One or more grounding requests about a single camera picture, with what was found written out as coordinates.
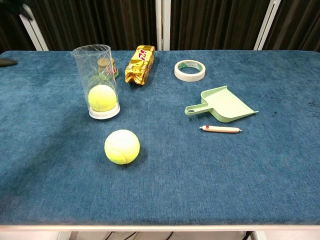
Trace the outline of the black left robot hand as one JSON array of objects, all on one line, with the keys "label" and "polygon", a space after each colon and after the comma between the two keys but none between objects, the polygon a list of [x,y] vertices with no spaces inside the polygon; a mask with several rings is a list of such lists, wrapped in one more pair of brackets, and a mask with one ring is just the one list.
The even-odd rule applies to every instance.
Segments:
[{"label": "black left robot hand", "polygon": [[[34,18],[26,10],[25,6],[30,6],[33,3],[32,0],[1,0],[0,1],[0,12],[8,12],[14,16],[22,15],[25,19],[33,21]],[[17,65],[18,62],[10,58],[0,58],[0,67],[10,67]]]}]

